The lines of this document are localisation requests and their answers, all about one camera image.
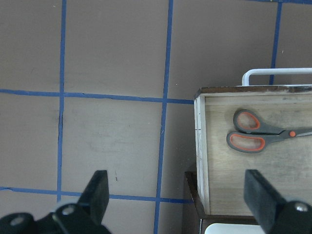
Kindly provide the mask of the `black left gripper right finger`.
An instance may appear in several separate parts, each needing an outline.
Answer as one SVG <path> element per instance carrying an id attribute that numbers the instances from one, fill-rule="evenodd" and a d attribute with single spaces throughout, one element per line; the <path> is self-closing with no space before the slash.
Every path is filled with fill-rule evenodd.
<path id="1" fill-rule="evenodd" d="M 258 170 L 245 171 L 244 201 L 266 234 L 312 232 L 312 206 L 285 199 Z"/>

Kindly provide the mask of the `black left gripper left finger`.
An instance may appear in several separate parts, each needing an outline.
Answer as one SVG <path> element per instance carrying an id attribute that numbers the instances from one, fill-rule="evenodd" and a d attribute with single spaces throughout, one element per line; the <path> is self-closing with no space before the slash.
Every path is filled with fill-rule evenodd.
<path id="1" fill-rule="evenodd" d="M 95 171 L 76 203 L 57 207 L 34 220 L 30 213 L 12 213 L 0 219 L 2 234 L 109 234 L 102 220 L 109 202 L 106 170 Z"/>

